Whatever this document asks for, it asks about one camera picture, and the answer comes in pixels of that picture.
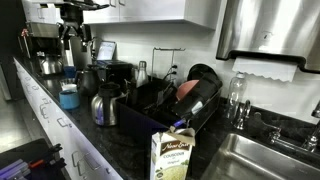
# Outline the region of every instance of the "kitchen counter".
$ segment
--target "kitchen counter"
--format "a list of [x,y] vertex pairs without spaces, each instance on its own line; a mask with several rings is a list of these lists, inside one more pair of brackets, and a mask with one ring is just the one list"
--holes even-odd
[[[63,75],[49,75],[41,77],[34,72],[32,60],[16,58],[34,77],[39,85],[52,99],[59,104],[59,92],[62,90],[59,80]],[[79,108],[64,111],[77,128],[95,146],[103,157],[113,166],[123,179],[149,179],[150,147],[137,143],[132,137],[123,133],[118,126],[100,127],[91,118],[91,99],[80,98]],[[255,111],[262,112],[265,122],[283,128],[281,134],[297,143],[304,141],[311,134],[314,125],[288,118],[279,114],[258,108],[252,108],[250,116]],[[266,129],[246,127],[245,131],[235,130],[231,123],[223,118],[223,105],[208,120],[196,135],[196,147],[193,148],[187,179],[200,179],[215,152],[230,132],[243,134],[262,144],[274,148],[266,141]]]

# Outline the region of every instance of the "water bottle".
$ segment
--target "water bottle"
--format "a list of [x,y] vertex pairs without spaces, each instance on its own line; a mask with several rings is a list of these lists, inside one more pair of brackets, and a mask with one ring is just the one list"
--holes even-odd
[[138,78],[137,78],[137,88],[144,85],[144,84],[147,84],[149,82],[146,68],[147,68],[147,62],[140,61],[139,62],[139,73],[138,73]]
[[237,115],[239,104],[242,100],[243,93],[246,90],[247,82],[245,75],[238,72],[235,77],[231,79],[229,86],[229,94],[227,98],[226,118],[234,120]]

